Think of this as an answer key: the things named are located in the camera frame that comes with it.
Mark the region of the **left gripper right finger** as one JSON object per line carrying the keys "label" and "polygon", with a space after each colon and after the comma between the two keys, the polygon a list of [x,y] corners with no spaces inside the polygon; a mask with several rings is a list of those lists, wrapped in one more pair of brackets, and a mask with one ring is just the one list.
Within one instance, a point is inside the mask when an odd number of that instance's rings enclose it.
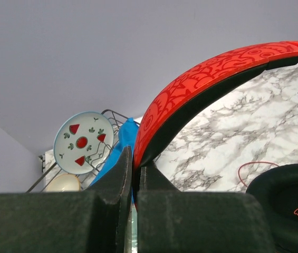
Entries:
{"label": "left gripper right finger", "polygon": [[179,191],[151,162],[136,170],[139,252],[274,252],[261,205],[239,192]]}

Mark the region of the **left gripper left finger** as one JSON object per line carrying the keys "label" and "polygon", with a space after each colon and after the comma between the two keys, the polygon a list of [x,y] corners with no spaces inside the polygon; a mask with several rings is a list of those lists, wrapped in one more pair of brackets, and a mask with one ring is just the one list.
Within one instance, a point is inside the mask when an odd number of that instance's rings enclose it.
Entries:
{"label": "left gripper left finger", "polygon": [[132,152],[84,191],[0,194],[0,252],[123,252]]}

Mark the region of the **red black headphones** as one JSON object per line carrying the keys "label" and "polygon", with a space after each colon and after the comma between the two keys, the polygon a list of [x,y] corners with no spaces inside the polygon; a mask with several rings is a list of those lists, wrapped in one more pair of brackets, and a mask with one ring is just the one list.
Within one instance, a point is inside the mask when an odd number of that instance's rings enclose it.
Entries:
{"label": "red black headphones", "polygon": [[134,146],[134,169],[161,153],[200,111],[265,70],[298,63],[298,41],[237,48],[212,57],[166,86],[146,110]]}

